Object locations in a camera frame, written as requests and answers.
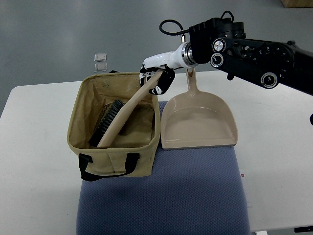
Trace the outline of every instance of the dustpan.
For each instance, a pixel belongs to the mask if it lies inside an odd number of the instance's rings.
[[[199,91],[196,71],[187,70],[188,91],[173,97],[161,118],[164,149],[232,146],[238,140],[233,114],[217,95]]]

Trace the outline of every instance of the black bristles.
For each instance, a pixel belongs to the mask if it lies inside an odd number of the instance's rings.
[[[123,107],[124,103],[119,100],[116,99],[109,111],[104,115],[104,117],[101,119],[101,121],[99,122],[99,125],[97,126],[97,128],[95,129],[92,137],[89,140],[89,144],[93,147],[97,147],[100,140],[102,139],[103,135],[105,134],[105,132],[107,131],[107,129],[109,128],[110,124],[112,123],[112,121],[114,120],[114,118],[116,117],[117,113],[121,110],[121,108]]]

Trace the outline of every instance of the brush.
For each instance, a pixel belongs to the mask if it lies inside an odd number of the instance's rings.
[[[99,122],[89,144],[98,148],[109,148],[137,104],[155,88],[162,71],[157,71],[125,104],[115,100],[109,111]]]

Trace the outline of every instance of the canvas bag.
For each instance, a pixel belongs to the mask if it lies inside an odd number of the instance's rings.
[[[138,72],[96,74],[82,82],[67,132],[82,179],[151,174],[161,132],[156,95],[148,94],[139,102],[110,148],[94,148],[88,143],[101,113],[116,99],[127,102],[139,89]]]

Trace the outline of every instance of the beige brush handle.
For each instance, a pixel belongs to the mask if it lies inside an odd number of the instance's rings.
[[[124,104],[117,113],[112,123],[109,125],[105,134],[98,144],[98,148],[109,148],[113,140],[124,126],[125,122],[132,114],[136,105],[148,94],[149,90],[156,87],[158,79],[162,75],[162,71],[156,72],[133,96]]]

